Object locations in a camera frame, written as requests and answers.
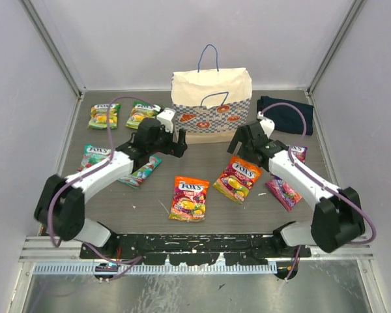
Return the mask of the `blue checkered paper bag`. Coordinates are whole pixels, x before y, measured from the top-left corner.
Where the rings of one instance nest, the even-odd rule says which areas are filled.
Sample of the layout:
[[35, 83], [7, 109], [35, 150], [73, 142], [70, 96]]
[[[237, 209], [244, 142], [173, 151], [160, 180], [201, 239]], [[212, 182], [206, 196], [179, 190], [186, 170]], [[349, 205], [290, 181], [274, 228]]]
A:
[[252, 79], [244, 67], [177, 71], [171, 79], [175, 126], [186, 131], [186, 143], [230, 142], [248, 118]]

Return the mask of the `orange Fox's candy bag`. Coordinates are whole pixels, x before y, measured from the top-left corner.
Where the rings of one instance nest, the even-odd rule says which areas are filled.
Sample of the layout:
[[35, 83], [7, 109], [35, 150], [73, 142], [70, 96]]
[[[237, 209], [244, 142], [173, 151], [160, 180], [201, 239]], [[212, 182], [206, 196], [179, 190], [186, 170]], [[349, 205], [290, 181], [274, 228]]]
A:
[[169, 219], [199, 222], [205, 218], [208, 181], [175, 176]]
[[230, 200], [242, 204], [262, 174], [260, 167], [232, 156], [213, 187]]

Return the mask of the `green Fox's spring tea candy bag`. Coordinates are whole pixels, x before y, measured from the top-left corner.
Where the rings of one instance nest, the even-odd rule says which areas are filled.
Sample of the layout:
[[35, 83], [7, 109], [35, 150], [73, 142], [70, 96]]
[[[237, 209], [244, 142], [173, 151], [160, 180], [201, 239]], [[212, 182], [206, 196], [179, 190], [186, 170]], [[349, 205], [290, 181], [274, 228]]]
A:
[[121, 105], [119, 103], [96, 104], [91, 107], [88, 128], [90, 129], [116, 129], [118, 125], [118, 114]]

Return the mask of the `purple berries candy bag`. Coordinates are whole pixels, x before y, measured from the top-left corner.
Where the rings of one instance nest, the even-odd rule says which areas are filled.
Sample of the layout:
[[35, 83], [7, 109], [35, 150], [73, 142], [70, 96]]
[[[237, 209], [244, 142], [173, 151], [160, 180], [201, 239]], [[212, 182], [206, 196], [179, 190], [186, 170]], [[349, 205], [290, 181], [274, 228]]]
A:
[[287, 151], [288, 160], [293, 161], [296, 158], [299, 162], [305, 164], [307, 150], [308, 148], [304, 146], [290, 145]]
[[265, 186], [288, 212], [302, 200], [302, 196], [282, 179], [273, 178]]

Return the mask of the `teal Fox's blossom candy bag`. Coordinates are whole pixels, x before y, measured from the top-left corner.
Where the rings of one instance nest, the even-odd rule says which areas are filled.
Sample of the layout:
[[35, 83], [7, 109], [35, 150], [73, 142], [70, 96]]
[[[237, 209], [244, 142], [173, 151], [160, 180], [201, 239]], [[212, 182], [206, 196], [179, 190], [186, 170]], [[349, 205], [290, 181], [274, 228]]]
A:
[[87, 144], [83, 150], [83, 158], [78, 171], [90, 168], [91, 166], [105, 160], [111, 154], [111, 149], [102, 147], [95, 147], [91, 144]]

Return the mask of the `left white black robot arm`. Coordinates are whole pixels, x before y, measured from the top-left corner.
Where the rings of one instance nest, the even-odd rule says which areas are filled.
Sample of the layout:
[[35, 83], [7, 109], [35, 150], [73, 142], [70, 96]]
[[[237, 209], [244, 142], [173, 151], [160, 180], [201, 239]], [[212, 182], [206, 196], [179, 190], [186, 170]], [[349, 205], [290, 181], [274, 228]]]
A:
[[58, 247], [63, 241], [81, 241], [101, 258], [117, 252], [117, 234], [100, 222], [86, 218], [86, 203], [116, 180], [134, 173], [148, 163], [150, 156], [163, 153], [180, 158], [187, 149], [186, 131], [173, 139], [173, 123], [146, 118], [131, 138], [111, 150], [108, 157], [73, 175], [50, 176], [44, 185], [34, 218]]

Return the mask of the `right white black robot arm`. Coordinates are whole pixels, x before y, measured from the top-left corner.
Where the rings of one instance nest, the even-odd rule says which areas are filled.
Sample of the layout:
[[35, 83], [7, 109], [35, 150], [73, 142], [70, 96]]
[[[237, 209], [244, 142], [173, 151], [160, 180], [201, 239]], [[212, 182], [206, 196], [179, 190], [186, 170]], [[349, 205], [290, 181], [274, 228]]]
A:
[[227, 151], [282, 179], [313, 210], [311, 221], [290, 222], [273, 231], [275, 253], [286, 257], [296, 246], [318, 246], [330, 253], [364, 235], [366, 226], [357, 191], [341, 189], [318, 176], [292, 154], [291, 146], [270, 139], [272, 131], [270, 119], [239, 126]]

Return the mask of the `dark navy folded cloth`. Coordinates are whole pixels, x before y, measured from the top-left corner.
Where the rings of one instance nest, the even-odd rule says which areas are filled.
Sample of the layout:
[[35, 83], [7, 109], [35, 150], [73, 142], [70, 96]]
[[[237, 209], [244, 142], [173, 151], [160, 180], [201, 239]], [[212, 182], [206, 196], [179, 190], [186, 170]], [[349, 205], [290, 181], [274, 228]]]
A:
[[[265, 108], [276, 103], [288, 103], [296, 107], [304, 116], [306, 122], [306, 135], [311, 136], [313, 134], [313, 106], [309, 104], [303, 104], [292, 100], [284, 100], [279, 98], [271, 98], [268, 96], [261, 96], [257, 100], [257, 111], [261, 112]], [[299, 114], [291, 107], [276, 106], [268, 109], [265, 112], [265, 116], [272, 119], [275, 123], [275, 129], [280, 132], [286, 132], [290, 134], [302, 134], [303, 123]]]

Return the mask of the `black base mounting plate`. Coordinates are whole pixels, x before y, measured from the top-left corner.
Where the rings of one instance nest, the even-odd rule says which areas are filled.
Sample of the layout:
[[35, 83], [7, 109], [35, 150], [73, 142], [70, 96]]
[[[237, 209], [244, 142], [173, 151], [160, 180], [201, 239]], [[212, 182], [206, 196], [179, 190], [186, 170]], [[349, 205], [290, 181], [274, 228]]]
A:
[[227, 266], [266, 265], [272, 258], [291, 259], [296, 249], [278, 246], [269, 234], [122, 234], [99, 253], [132, 260], [141, 256], [145, 265], [212, 265], [224, 257]]

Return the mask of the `aluminium front rail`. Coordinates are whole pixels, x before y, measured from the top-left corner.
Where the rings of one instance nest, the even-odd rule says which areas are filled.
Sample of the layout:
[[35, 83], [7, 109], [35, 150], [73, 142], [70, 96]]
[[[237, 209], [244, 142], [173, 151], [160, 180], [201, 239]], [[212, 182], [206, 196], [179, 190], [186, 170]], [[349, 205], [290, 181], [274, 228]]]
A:
[[[373, 260], [374, 255], [369, 245], [344, 245], [326, 253], [317, 246], [307, 246], [311, 260]], [[34, 261], [77, 261], [80, 260], [81, 243], [63, 242], [55, 248], [46, 236], [26, 237], [20, 252], [19, 262]]]

